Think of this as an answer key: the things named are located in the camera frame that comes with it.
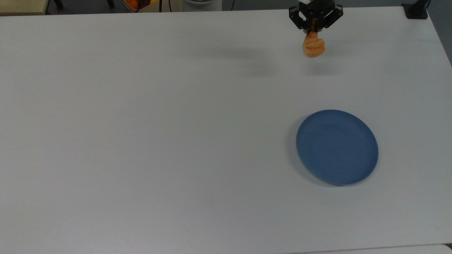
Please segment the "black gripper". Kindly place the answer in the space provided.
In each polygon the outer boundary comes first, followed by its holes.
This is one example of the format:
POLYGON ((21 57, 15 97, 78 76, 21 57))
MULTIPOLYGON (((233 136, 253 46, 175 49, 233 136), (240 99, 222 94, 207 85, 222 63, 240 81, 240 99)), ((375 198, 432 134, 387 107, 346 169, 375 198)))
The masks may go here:
POLYGON ((344 14, 343 6, 334 5, 334 0, 299 0, 299 6, 289 8, 289 18, 298 29, 310 34, 313 32, 312 17, 315 12, 319 13, 315 20, 315 32, 331 27, 344 14))

